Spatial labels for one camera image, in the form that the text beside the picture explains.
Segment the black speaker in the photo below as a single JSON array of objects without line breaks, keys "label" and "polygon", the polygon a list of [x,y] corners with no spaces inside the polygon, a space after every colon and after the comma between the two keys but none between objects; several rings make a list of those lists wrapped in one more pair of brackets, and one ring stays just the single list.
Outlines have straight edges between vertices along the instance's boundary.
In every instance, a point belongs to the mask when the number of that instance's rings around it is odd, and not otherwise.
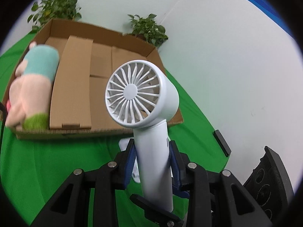
[{"label": "black speaker", "polygon": [[274,223],[287,209],[294,192],[280,156],[267,146],[264,150],[265,155],[244,187]]}]

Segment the cardboard box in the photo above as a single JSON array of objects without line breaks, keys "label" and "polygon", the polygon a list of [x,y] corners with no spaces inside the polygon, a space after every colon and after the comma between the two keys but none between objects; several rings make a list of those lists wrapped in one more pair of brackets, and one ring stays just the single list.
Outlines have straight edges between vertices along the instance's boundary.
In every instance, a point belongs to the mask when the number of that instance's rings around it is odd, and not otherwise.
[{"label": "cardboard box", "polygon": [[[55,47],[60,55],[50,107],[51,129],[12,129],[19,139],[80,138],[132,133],[132,129],[118,125],[107,112],[104,95],[108,79],[119,66],[130,60],[148,60],[165,72],[154,46],[134,36],[123,36],[119,32],[86,23],[51,20],[33,41]],[[18,64],[27,52],[28,47]],[[4,104],[9,98],[15,70],[2,100]],[[182,122],[178,110],[168,125]]]}]

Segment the potted plant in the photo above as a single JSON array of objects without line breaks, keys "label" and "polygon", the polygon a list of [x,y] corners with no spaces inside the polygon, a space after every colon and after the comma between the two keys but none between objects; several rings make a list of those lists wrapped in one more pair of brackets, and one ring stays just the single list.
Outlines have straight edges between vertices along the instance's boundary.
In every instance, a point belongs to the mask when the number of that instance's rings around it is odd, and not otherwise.
[{"label": "potted plant", "polygon": [[155,14],[151,13],[147,18],[142,18],[139,15],[128,14],[131,18],[131,25],[133,27],[132,35],[139,37],[146,42],[160,47],[167,39],[165,35],[165,28],[162,25],[157,25],[154,21]]},{"label": "potted plant", "polygon": [[40,0],[38,4],[36,1],[31,8],[36,14],[31,14],[27,23],[32,20],[34,22],[32,32],[37,32],[52,18],[81,19],[79,13],[81,8],[77,7],[77,2],[78,0]]}]

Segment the plush toy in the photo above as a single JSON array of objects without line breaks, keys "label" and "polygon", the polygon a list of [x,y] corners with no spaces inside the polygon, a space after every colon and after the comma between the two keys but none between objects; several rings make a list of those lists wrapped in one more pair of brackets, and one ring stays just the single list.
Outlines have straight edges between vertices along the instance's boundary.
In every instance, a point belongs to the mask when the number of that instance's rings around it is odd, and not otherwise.
[{"label": "plush toy", "polygon": [[58,64],[59,53],[55,48],[36,42],[29,45],[9,89],[6,126],[49,129],[50,102]]}]

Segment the white wall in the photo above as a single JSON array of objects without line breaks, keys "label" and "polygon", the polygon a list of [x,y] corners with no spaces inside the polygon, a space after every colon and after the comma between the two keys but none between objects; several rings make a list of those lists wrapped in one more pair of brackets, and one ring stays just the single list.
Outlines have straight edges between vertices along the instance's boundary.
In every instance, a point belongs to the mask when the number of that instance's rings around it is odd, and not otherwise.
[{"label": "white wall", "polygon": [[303,153],[303,69],[295,41],[247,0],[179,0],[163,21],[165,67],[231,147],[244,183],[269,146],[294,187]]},{"label": "white wall", "polygon": [[[78,0],[82,7],[82,21],[101,25],[112,30],[131,32],[127,14],[147,16],[150,13],[158,15],[156,21],[161,21],[164,15],[178,0]],[[31,6],[16,21],[15,26],[7,36],[0,49],[0,55],[31,31],[31,23],[27,24],[28,16],[32,14]]]},{"label": "white wall", "polygon": [[[294,187],[303,144],[302,57],[293,39],[247,0],[79,0],[84,22],[127,32],[127,14],[158,15],[169,40],[165,67],[231,147],[227,164],[243,183],[267,145]],[[5,52],[30,31],[30,7]]]}]

